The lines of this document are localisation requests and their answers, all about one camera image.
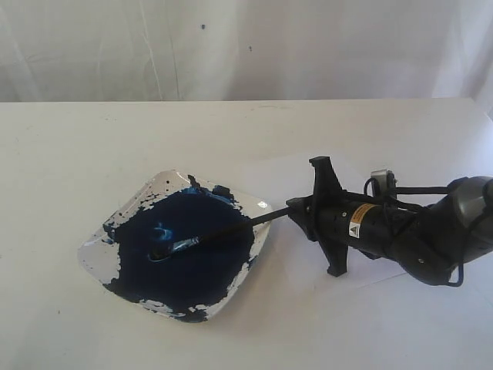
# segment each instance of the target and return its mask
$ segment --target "paint palette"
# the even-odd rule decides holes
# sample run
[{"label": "paint palette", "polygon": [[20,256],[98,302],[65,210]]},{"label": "paint palette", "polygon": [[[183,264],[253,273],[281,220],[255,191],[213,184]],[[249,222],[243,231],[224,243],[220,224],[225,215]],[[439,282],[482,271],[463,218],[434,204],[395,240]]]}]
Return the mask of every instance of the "paint palette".
[{"label": "paint palette", "polygon": [[78,259],[106,289],[127,301],[181,321],[205,321],[241,285],[270,224],[204,242],[164,260],[153,259],[153,251],[271,210],[250,195],[178,171],[162,172],[80,247]]}]

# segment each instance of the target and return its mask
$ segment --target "white cloth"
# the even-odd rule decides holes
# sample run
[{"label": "white cloth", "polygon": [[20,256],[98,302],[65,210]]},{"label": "white cloth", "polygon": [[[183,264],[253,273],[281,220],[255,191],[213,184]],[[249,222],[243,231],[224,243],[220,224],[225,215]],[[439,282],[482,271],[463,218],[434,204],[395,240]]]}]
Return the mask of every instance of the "white cloth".
[{"label": "white cloth", "polygon": [[491,0],[0,0],[0,101],[472,96]]}]

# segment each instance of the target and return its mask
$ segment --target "white backdrop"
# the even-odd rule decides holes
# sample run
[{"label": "white backdrop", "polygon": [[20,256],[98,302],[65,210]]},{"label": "white backdrop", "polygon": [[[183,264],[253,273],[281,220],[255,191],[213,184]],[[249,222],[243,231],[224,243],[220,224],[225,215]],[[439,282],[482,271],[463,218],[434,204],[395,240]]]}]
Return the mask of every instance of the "white backdrop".
[{"label": "white backdrop", "polygon": [[0,101],[472,96],[492,0],[0,0]]}]

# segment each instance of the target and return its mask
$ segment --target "wrinkled fabric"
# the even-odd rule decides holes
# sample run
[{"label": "wrinkled fabric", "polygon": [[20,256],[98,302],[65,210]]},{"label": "wrinkled fabric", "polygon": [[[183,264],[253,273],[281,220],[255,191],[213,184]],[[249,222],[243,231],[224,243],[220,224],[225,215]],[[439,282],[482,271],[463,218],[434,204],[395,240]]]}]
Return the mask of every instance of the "wrinkled fabric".
[{"label": "wrinkled fabric", "polygon": [[0,101],[471,96],[489,0],[0,0]]}]

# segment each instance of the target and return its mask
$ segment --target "white plate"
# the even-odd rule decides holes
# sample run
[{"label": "white plate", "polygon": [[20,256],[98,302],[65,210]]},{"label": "white plate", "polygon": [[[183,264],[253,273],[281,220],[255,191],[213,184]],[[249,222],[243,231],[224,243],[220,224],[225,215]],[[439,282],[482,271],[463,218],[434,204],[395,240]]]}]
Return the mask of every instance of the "white plate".
[{"label": "white plate", "polygon": [[[79,263],[110,291],[151,311],[188,322],[211,318],[231,299],[245,279],[251,264],[262,249],[270,223],[245,231],[245,235],[248,235],[247,241],[244,241],[243,237],[235,239],[241,247],[232,245],[227,248],[213,248],[209,252],[207,249],[199,251],[201,246],[197,246],[188,257],[185,255],[188,252],[183,252],[164,263],[145,260],[148,246],[154,245],[156,240],[182,240],[183,232],[192,232],[190,230],[197,227],[202,228],[200,233],[216,231],[203,229],[205,224],[219,222],[214,219],[214,212],[211,211],[209,216],[209,206],[205,210],[202,208],[199,212],[193,212],[194,215],[206,215],[205,218],[201,221],[192,220],[198,217],[192,215],[188,224],[190,215],[186,209],[192,200],[198,199],[197,197],[211,204],[211,210],[218,207],[220,212],[227,212],[227,222],[233,222],[238,217],[253,218],[272,211],[270,205],[256,197],[229,190],[209,181],[195,180],[193,176],[175,170],[162,172],[117,210],[80,247]],[[163,208],[171,207],[170,204],[174,204],[174,208],[166,212]],[[163,221],[167,225],[175,223],[179,226],[175,231],[172,227],[166,229],[160,217],[167,220]],[[237,251],[241,251],[241,261],[233,255],[233,252]],[[203,302],[201,298],[193,298],[193,289],[196,289],[196,294],[203,296]],[[207,295],[208,289],[213,294]],[[183,305],[183,302],[191,301],[192,305]]]}]

